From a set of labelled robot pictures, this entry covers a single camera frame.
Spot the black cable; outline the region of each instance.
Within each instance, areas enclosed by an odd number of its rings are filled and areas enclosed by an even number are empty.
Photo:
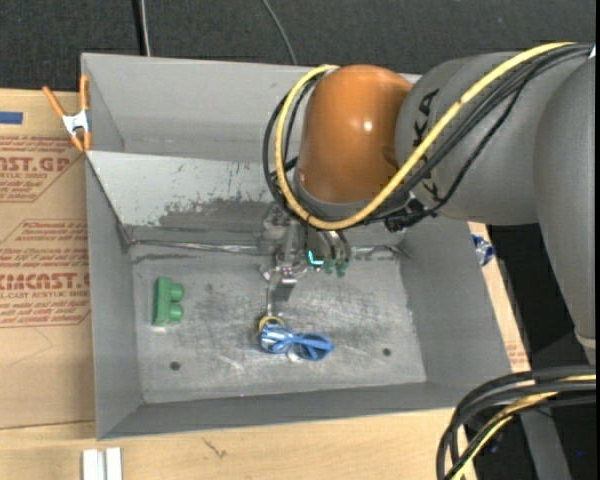
[[[444,470],[444,457],[446,454],[446,448],[450,445],[450,441],[454,436],[453,429],[456,426],[456,423],[458,421],[466,421],[466,412],[478,401],[484,400],[485,397],[496,392],[497,390],[500,390],[498,392],[502,392],[501,389],[506,386],[516,387],[520,382],[527,382],[530,380],[535,380],[536,382],[546,382],[548,380],[555,380],[574,375],[591,375],[594,374],[595,371],[595,368],[589,365],[543,368],[536,371],[529,370],[512,373],[477,386],[467,395],[465,395],[456,406],[451,418],[451,422],[449,423],[447,430],[445,430],[443,438],[440,440],[437,455],[438,467],[441,467]]]
[[[136,39],[138,40],[138,49],[140,55],[147,56],[149,51],[147,50],[144,32],[144,20],[142,19],[142,2],[141,0],[131,0],[131,8],[133,10],[133,24],[136,29]]]
[[[315,77],[311,78],[307,82],[305,87],[303,88],[302,92],[298,95],[298,97],[293,102],[293,107],[291,109],[291,115],[289,116],[289,121],[287,123],[287,128],[285,130],[285,154],[283,157],[283,161],[286,159],[286,156],[288,154],[288,148],[289,148],[289,142],[291,140],[291,132],[292,132],[292,128],[293,128],[293,123],[295,121],[298,108],[300,107],[300,103],[302,102],[303,98],[308,94],[311,87],[313,87],[318,82],[318,80],[320,80],[320,78],[322,78],[323,76],[324,76],[324,74],[320,73],[320,74],[316,75]],[[279,187],[276,184],[276,181],[275,181],[276,180],[276,171],[275,170],[269,171],[269,144],[271,142],[271,133],[273,131],[274,124],[275,124],[276,120],[278,119],[278,116],[280,115],[282,106],[284,105],[284,102],[288,96],[289,96],[289,93],[285,94],[285,96],[278,102],[278,105],[272,112],[271,117],[269,118],[269,121],[267,123],[267,128],[265,130],[264,138],[262,141],[262,168],[263,168],[263,172],[264,172],[265,181],[267,183],[267,187],[269,188],[269,192],[271,192],[273,199],[280,205],[280,207],[288,215],[294,215],[292,210],[287,206],[284,196],[282,195],[282,192],[280,191]],[[295,157],[295,158],[285,162],[285,164],[284,164],[285,172],[288,172],[289,170],[293,169],[296,166],[297,161],[298,161],[298,157]]]
[[[506,100],[507,97],[514,94],[512,98],[512,102],[508,105],[505,110],[506,116],[509,115],[511,109],[513,107],[513,103],[519,97],[522,89],[526,86],[526,84],[533,79],[534,77],[540,75],[541,73],[555,67],[555,65],[565,62],[567,60],[571,60],[575,57],[585,55],[588,51],[588,47],[585,45],[568,45],[564,46],[558,50],[554,50],[544,54],[544,56],[539,56],[536,59],[533,59],[531,63],[523,66],[522,69],[516,70],[512,72],[512,75],[506,79],[501,80],[500,85],[494,89],[491,93],[489,93],[478,105],[473,107],[473,110],[469,116],[467,116],[459,125],[456,126],[454,131],[451,133],[449,138],[440,146],[440,148],[429,158],[427,163],[422,166],[416,173],[411,175],[405,182],[402,184],[400,188],[398,188],[394,194],[399,196],[403,194],[403,198],[408,201],[409,198],[407,194],[420,182],[425,176],[427,176],[431,170],[443,159],[446,155],[468,134],[473,128],[488,115],[491,111],[493,111],[498,105],[500,105],[503,101]],[[471,167],[473,162],[482,152],[486,143],[489,142],[490,138],[495,135],[495,132],[502,125],[504,119],[499,119],[496,125],[492,127],[490,130],[489,138],[485,141],[485,143],[481,143],[471,155],[470,161],[466,162],[462,168],[460,179],[456,178],[454,180],[455,186],[453,187],[453,192],[458,188],[458,185],[462,181],[462,178]],[[419,221],[423,217],[433,215],[435,211],[441,208],[451,197],[453,192],[448,193],[444,201],[444,203],[439,204],[434,209],[428,209],[420,214],[412,214],[412,218],[414,220]],[[402,207],[398,210],[391,210],[385,214],[374,217],[374,219],[365,222],[366,224],[371,221],[380,221],[384,220],[387,217],[390,217],[392,214],[395,214],[401,210],[404,210],[405,207]]]
[[[289,52],[289,56],[291,57],[291,61],[293,62],[294,65],[298,65],[298,59],[296,57],[296,54],[293,51],[293,48],[291,47],[291,42],[289,41],[289,38],[287,37],[287,34],[284,31],[284,27],[282,26],[282,23],[280,23],[280,20],[278,19],[278,16],[276,16],[276,13],[273,11],[273,9],[271,8],[271,6],[269,5],[268,0],[260,0],[262,2],[262,4],[265,6],[265,8],[267,9],[267,12],[269,13],[269,16],[271,16],[271,19],[274,21],[274,23],[276,24],[276,27],[278,28],[278,32],[280,32],[280,35],[282,36],[282,40],[284,41],[284,44],[287,48],[287,51]]]
[[[579,375],[595,374],[595,368],[590,366],[547,368],[536,372],[527,371],[510,374],[494,379],[478,386],[467,394],[457,405],[449,426],[445,430],[438,446],[436,468],[438,475],[444,470],[447,448],[451,447],[454,462],[458,458],[457,431],[480,412],[502,404],[508,400],[519,398],[532,393],[558,391],[567,393],[595,389],[595,382],[572,381],[558,382],[559,379]],[[531,386],[519,386],[520,382],[534,380]]]
[[[490,425],[483,427],[480,430],[480,432],[478,432],[478,434],[473,438],[471,443],[469,443],[469,445],[467,446],[467,449],[463,452],[463,454],[462,454],[463,459],[454,460],[454,463],[453,463],[453,466],[451,467],[451,469],[446,474],[443,474],[443,476],[440,476],[440,472],[438,471],[438,477],[442,478],[444,480],[453,478],[461,470],[461,468],[464,467],[465,463],[468,460],[468,457],[470,457],[480,446],[482,446],[484,444],[483,443],[484,439],[486,439],[488,434],[494,428],[496,428],[500,423],[502,423],[503,420],[509,419],[514,415],[519,415],[522,412],[526,412],[526,411],[535,409],[542,405],[543,405],[542,402],[539,402],[537,404],[533,404],[532,406],[520,407],[517,409],[513,409],[508,414],[504,414],[504,415],[501,415],[500,417],[498,417]]]
[[[284,137],[284,153],[283,153],[282,159],[285,163],[287,161],[287,156],[289,154],[289,143],[291,142],[291,130],[293,129],[293,123],[296,120],[296,114],[298,113],[298,109],[300,108],[300,103],[302,103],[302,100],[307,95],[307,93],[311,90],[311,88],[316,83],[318,83],[318,80],[319,80],[318,78],[312,78],[305,84],[305,86],[302,88],[302,92],[298,95],[298,98],[296,99],[296,101],[293,105],[293,108],[291,109],[291,115],[289,116],[289,121],[287,123],[287,130],[286,130],[285,137]]]
[[[271,140],[271,132],[273,131],[273,125],[276,122],[276,119],[278,119],[278,115],[280,115],[280,110],[282,110],[282,105],[284,104],[284,101],[287,99],[287,96],[288,96],[288,93],[285,95],[284,98],[282,98],[278,102],[278,104],[276,105],[276,108],[273,110],[273,113],[271,114],[271,118],[269,119],[269,122],[267,123],[267,128],[264,132],[264,139],[262,141],[262,170],[264,172],[264,179],[267,182],[267,187],[269,188],[269,192],[271,192],[271,196],[273,197],[274,201],[276,201],[278,203],[278,205],[280,206],[280,208],[282,208],[287,214],[291,215],[292,212],[287,207],[287,203],[284,200],[284,196],[282,195],[282,193],[280,193],[278,188],[275,186],[273,177],[271,176],[271,173],[269,172],[269,141]]]

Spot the green toy block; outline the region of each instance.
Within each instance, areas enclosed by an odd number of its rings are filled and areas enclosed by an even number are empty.
[[[164,327],[182,319],[182,306],[177,304],[184,297],[184,288],[168,277],[159,277],[154,287],[153,325]]]

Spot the yellow cable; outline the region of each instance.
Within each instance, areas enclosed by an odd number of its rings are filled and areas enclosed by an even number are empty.
[[[304,75],[298,82],[293,86],[289,95],[287,96],[282,110],[280,111],[280,118],[278,119],[278,124],[276,127],[276,137],[275,137],[275,162],[276,162],[276,175],[278,177],[278,183],[280,185],[280,190],[289,205],[289,207],[303,220],[305,220],[309,225],[318,228],[324,229],[328,231],[337,231],[339,229],[345,229],[358,222],[362,221],[366,217],[368,217],[373,211],[377,210],[378,207],[384,203],[387,198],[391,195],[400,183],[407,177],[409,171],[413,169],[413,167],[418,163],[418,161],[422,158],[422,156],[427,152],[427,149],[433,144],[433,142],[438,138],[438,136],[442,133],[444,128],[449,124],[449,122],[458,114],[458,112],[464,107],[467,103],[469,103],[473,98],[475,98],[482,90],[484,90],[489,84],[494,82],[496,79],[504,75],[507,71],[512,70],[516,66],[526,62],[533,57],[537,57],[538,55],[542,55],[550,50],[554,50],[556,48],[560,48],[562,46],[566,46],[568,44],[573,44],[569,42],[563,43],[549,43],[542,46],[538,46],[536,48],[531,48],[530,50],[526,50],[510,59],[506,60],[495,69],[487,73],[483,78],[478,80],[475,84],[473,84],[462,96],[461,98],[455,102],[449,109],[445,112],[445,114],[440,118],[440,120],[435,124],[435,126],[429,131],[424,140],[420,143],[420,145],[413,151],[411,156],[408,158],[406,163],[400,168],[400,170],[389,180],[389,183],[376,195],[370,202],[365,206],[362,210],[357,212],[356,214],[347,217],[346,219],[338,220],[338,221],[326,221],[319,219],[312,215],[306,208],[304,208],[298,200],[293,195],[291,188],[289,187],[289,183],[287,182],[287,177],[284,171],[284,162],[282,159],[282,138],[284,134],[284,124],[287,119],[287,114],[289,113],[289,109],[291,107],[291,103],[295,99],[298,92],[304,87],[304,85],[314,76],[329,71],[331,69],[335,69],[338,66],[324,65],[319,66],[317,68],[312,69],[306,75]]]
[[[521,411],[522,409],[526,409],[527,407],[532,407],[537,403],[542,402],[542,400],[545,400],[557,394],[557,391],[551,391],[547,393],[537,393],[534,395],[528,395],[507,405],[507,407],[498,412],[498,414],[496,414],[485,424],[484,428],[492,428],[489,430],[489,432],[487,432],[484,435],[484,437],[476,445],[474,450],[466,457],[460,457],[459,462],[462,462],[463,465],[460,469],[458,469],[458,471],[456,471],[456,473],[452,477],[449,478],[449,480],[458,480],[462,478],[465,469],[469,466],[469,462],[472,461],[475,458],[475,456],[478,455],[478,453],[480,453],[480,450],[484,448],[484,446],[496,434],[496,432],[498,432],[498,430],[500,430],[513,419],[513,415],[515,413]]]

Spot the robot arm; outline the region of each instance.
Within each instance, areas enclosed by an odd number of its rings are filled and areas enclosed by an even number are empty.
[[[415,85],[373,66],[318,68],[305,77],[315,89],[293,180],[284,172],[284,115],[279,122],[284,202],[322,230],[383,221],[396,231],[436,214],[539,222],[576,334],[595,363],[590,51],[554,43],[458,59]]]

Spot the green object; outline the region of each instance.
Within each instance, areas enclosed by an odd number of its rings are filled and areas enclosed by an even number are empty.
[[[342,260],[336,265],[336,274],[338,277],[344,277],[349,268],[349,260]]]
[[[168,277],[156,280],[153,296],[153,325],[164,327],[182,320],[182,306],[177,304],[184,297],[184,288]]]
[[[333,258],[329,258],[325,261],[324,263],[324,268],[323,270],[325,271],[326,274],[332,274],[333,271],[336,268],[336,260]]]

